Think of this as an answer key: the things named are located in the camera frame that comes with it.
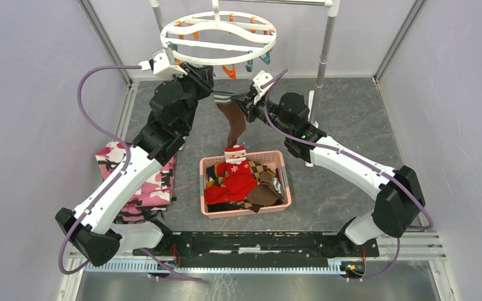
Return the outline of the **brown striped-cuff sock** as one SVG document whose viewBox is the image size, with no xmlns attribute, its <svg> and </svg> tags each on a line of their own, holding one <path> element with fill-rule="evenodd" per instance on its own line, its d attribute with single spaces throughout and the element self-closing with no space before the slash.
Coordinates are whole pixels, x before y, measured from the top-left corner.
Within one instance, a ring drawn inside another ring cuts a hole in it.
<svg viewBox="0 0 482 301">
<path fill-rule="evenodd" d="M 237 145 L 238 138 L 245 132 L 245 115 L 234 102 L 240 100 L 241 94 L 235 94 L 233 92 L 215 91 L 213 92 L 213 99 L 226 119 L 228 120 L 230 130 L 227 136 L 227 147 L 233 147 Z"/>
</svg>

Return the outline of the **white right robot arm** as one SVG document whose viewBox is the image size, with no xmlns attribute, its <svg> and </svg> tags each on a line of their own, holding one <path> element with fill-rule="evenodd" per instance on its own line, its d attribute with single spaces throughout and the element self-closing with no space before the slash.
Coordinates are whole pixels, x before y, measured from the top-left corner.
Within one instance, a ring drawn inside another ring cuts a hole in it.
<svg viewBox="0 0 482 301">
<path fill-rule="evenodd" d="M 372 238 L 400 238 L 416 228 L 413 222 L 425 201 L 411 167 L 385 166 L 342 146 L 309 122 L 309 108 L 298 93 L 285 93 L 279 103 L 255 98 L 256 94 L 249 92 L 232 100 L 248 122 L 259 119 L 282 134 L 294 157 L 337 174 L 374 200 L 369 213 L 353 218 L 341 229 L 337 246 L 342 254 L 353 256 Z"/>
</svg>

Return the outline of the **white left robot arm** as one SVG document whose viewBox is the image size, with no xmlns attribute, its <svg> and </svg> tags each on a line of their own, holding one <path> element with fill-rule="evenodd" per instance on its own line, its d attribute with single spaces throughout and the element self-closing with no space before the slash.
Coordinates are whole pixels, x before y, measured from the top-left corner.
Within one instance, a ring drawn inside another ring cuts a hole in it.
<svg viewBox="0 0 482 301">
<path fill-rule="evenodd" d="M 192 130 L 198 102 L 213 91 L 213 67 L 187 62 L 160 67 L 157 59 L 138 65 L 108 65 L 90 70 L 81 79 L 77 102 L 82 103 L 82 88 L 87 78 L 101 70 L 152 70 L 167 78 L 152 99 L 152 117 L 132 145 L 93 124 L 99 132 L 121 143 L 125 154 L 110 176 L 74 209 L 62 208 L 55 219 L 65 234 L 61 249 L 71 243 L 95 267 L 110 261 L 120 251 L 150 249 L 167 254 L 172 239 L 159 221 L 115 224 L 121 209 L 137 190 L 160 171 L 185 143 Z"/>
</svg>

